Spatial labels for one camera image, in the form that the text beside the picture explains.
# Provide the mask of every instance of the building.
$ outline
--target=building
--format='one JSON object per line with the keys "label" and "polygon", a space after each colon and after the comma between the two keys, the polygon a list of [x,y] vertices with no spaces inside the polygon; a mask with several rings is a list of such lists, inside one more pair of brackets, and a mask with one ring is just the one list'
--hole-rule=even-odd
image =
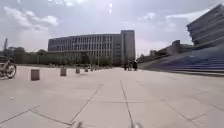
{"label": "building", "polygon": [[181,44],[180,40],[174,41],[170,46],[165,47],[156,52],[157,56],[173,56],[193,50],[193,46],[189,44]]}
{"label": "building", "polygon": [[216,6],[189,25],[188,31],[196,49],[208,48],[224,42],[224,7]]}
{"label": "building", "polygon": [[78,58],[86,52],[90,58],[109,58],[114,65],[135,59],[135,32],[122,30],[120,34],[92,34],[49,39],[49,53]]}

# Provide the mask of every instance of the large building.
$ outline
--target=large building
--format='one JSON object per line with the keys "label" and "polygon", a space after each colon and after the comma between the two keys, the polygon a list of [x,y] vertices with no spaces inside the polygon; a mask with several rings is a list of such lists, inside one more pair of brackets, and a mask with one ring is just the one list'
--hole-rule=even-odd
{"label": "large building", "polygon": [[92,34],[49,39],[48,51],[65,56],[109,58],[114,65],[135,59],[135,32],[122,30],[120,34]]}
{"label": "large building", "polygon": [[224,7],[216,6],[187,25],[196,49],[224,43]]}

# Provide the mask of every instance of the bicycle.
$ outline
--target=bicycle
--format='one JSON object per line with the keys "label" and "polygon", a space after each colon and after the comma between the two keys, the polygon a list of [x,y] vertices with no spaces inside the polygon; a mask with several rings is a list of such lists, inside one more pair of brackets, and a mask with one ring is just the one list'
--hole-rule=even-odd
{"label": "bicycle", "polygon": [[6,59],[6,62],[0,63],[0,78],[1,77],[8,77],[12,79],[16,75],[17,67],[15,64],[11,63],[10,59]]}

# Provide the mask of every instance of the cloud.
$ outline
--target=cloud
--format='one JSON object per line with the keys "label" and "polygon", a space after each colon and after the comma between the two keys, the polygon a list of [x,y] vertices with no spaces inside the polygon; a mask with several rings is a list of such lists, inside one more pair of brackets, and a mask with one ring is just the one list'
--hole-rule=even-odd
{"label": "cloud", "polygon": [[12,9],[9,7],[4,7],[4,10],[9,16],[12,16],[13,18],[15,18],[21,26],[28,27],[28,28],[32,27],[32,24],[29,22],[29,20],[27,19],[24,13],[20,12],[17,9]]}
{"label": "cloud", "polygon": [[7,6],[4,7],[4,10],[9,16],[14,17],[18,21],[18,23],[24,27],[28,27],[28,28],[33,27],[33,24],[31,23],[31,21],[28,20],[28,16],[31,17],[31,19],[35,21],[45,22],[45,23],[51,24],[52,26],[57,26],[59,24],[58,18],[55,16],[46,16],[44,18],[39,18],[32,11],[26,11],[25,13],[23,13],[17,9],[9,8]]}
{"label": "cloud", "polygon": [[147,13],[145,16],[143,17],[139,17],[138,20],[141,21],[141,20],[152,20],[156,17],[156,13],[154,12],[149,12]]}
{"label": "cloud", "polygon": [[17,0],[17,3],[18,3],[18,4],[21,4],[22,2],[21,2],[21,0]]}
{"label": "cloud", "polygon": [[186,14],[175,14],[175,15],[168,15],[166,16],[166,19],[171,19],[171,18],[181,18],[181,19],[187,19],[188,22],[192,22],[199,18],[201,15],[207,13],[209,9],[197,11],[197,12],[192,12],[192,13],[186,13]]}
{"label": "cloud", "polygon": [[50,3],[64,6],[74,6],[75,4],[83,4],[86,0],[48,0]]}
{"label": "cloud", "polygon": [[21,30],[16,36],[18,46],[24,47],[27,51],[47,48],[48,39],[51,36],[48,27],[40,24],[33,24],[28,17],[31,17],[32,20],[46,22],[54,26],[58,25],[57,18],[53,16],[39,18],[32,11],[23,13],[9,7],[4,7],[4,10],[9,16],[12,16],[19,25],[27,28]]}
{"label": "cloud", "polygon": [[45,22],[45,23],[48,23],[52,26],[58,26],[58,18],[55,17],[55,16],[46,16],[44,18],[39,18],[37,16],[31,16],[31,18],[35,21],[38,21],[38,22]]}

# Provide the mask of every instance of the stone pavement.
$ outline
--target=stone pavement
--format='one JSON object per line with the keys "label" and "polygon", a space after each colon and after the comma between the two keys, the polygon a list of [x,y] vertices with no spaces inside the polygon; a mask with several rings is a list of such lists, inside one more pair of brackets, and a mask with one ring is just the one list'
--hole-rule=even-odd
{"label": "stone pavement", "polygon": [[223,128],[224,79],[120,68],[75,74],[18,67],[0,80],[0,128]]}

